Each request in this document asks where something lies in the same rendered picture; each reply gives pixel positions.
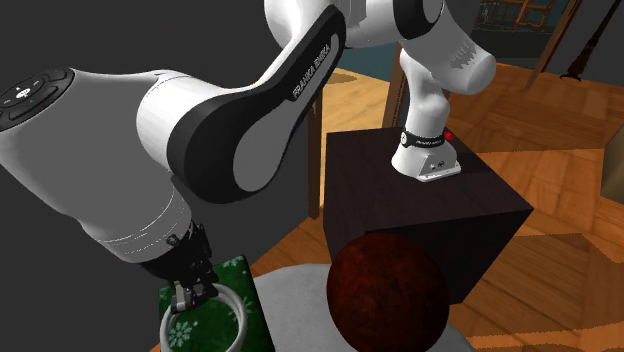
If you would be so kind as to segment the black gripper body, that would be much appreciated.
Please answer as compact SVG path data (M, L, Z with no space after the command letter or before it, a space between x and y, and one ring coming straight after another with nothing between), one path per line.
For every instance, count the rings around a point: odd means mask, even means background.
M192 221L183 235L172 234L166 238L169 250L140 266L148 273L166 280L171 287L179 282L183 288L192 289L197 283L205 287L215 283L215 273L210 259L212 251L203 225Z

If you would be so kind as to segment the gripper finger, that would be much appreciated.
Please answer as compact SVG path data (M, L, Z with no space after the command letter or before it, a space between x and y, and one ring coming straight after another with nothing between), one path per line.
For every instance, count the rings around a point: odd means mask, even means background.
M185 288L179 281L173 282L174 295L171 298L170 310L172 313L185 312L192 308L192 291Z
M205 302L219 294L215 282L207 277L198 278L193 285L192 298L194 302Z

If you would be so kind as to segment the green snowflake pattern box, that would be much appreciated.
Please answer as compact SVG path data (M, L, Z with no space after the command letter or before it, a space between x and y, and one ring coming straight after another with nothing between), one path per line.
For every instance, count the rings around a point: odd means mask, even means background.
M246 257L213 271L218 296L185 312L171 312L173 288L159 290L159 352L276 352Z

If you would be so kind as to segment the dark red ball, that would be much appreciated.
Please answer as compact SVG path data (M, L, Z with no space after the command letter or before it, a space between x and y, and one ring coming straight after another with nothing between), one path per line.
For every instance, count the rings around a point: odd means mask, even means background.
M370 233L332 260L327 303L357 352L426 352L446 326L450 298L434 261L414 241Z

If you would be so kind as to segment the dark robot stand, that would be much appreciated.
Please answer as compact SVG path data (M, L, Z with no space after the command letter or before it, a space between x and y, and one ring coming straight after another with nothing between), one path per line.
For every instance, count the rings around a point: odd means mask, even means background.
M488 270L532 206L459 138L457 175L427 183L398 173L400 128L326 137L324 232L336 256L370 232L403 235L435 261L459 304Z

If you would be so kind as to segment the wooden chair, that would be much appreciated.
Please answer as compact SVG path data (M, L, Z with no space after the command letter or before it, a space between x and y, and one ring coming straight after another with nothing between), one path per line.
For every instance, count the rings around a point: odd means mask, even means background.
M481 0L474 27L543 33L558 0Z

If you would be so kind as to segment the light wooden pole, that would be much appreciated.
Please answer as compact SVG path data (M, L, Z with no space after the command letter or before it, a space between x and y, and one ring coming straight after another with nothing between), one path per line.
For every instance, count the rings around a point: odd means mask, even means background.
M542 51L542 54L536 66L534 67L532 73L527 80L527 83L525 85L526 89L529 89L533 85L538 76L545 70L545 68L549 64L555 50L557 49L561 39L563 38L565 31L569 27L570 22L573 20L576 12L578 11L578 7L581 5L582 1L583 0L568 0L566 8L564 9L560 17L557 26L550 36L549 41Z

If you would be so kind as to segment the dark turned pole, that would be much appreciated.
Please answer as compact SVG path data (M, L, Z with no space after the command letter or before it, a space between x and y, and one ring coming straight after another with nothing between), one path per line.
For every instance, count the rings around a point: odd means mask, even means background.
M610 20L613 15L616 13L617 8L621 4L622 0L614 0L613 4L609 8L607 14L604 16L603 20L597 27L596 31L590 37L588 42L585 44L583 49L577 58L569 65L567 68L567 72L559 76L561 80L576 80L577 82L581 82L582 78L580 75L585 71L588 61L595 50L596 46L599 43L599 40L607 28Z

